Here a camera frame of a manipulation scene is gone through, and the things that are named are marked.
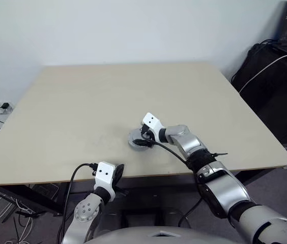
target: gray carpet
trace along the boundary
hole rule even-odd
[[[267,205],[275,211],[287,217],[287,169],[275,169],[257,181],[247,186],[250,196],[259,204]],[[172,207],[186,212],[198,199],[197,193],[176,193],[165,192],[159,196],[160,204],[163,207]],[[117,201],[111,203],[109,210],[113,210]],[[0,201],[0,211],[6,203]],[[203,202],[189,217],[189,223],[193,229],[226,237],[242,243],[242,239],[233,229],[227,220],[215,218]],[[52,214],[45,215],[34,220],[34,227],[26,239],[30,244],[55,243],[56,233],[61,223],[61,217],[53,217]],[[9,218],[4,224],[0,221],[0,243],[16,239],[13,218]]]

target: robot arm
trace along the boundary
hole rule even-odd
[[[121,178],[123,167],[123,165],[116,167],[107,162],[98,163],[94,192],[77,204],[72,223],[62,244],[83,244],[92,238],[102,208],[115,198],[113,187]]]
[[[211,154],[187,126],[165,128],[150,113],[142,123],[142,135],[151,131],[157,142],[178,147],[196,177],[201,197],[216,217],[228,218],[248,243],[287,243],[287,218],[254,203],[242,183],[215,159],[218,154]]]

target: beige tabletop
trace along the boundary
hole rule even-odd
[[[128,134],[147,112],[185,124],[230,170],[287,165],[287,152],[207,63],[47,67],[0,130],[0,185],[70,180],[82,163],[125,164],[124,177],[189,173]],[[82,168],[76,179],[93,178]]]

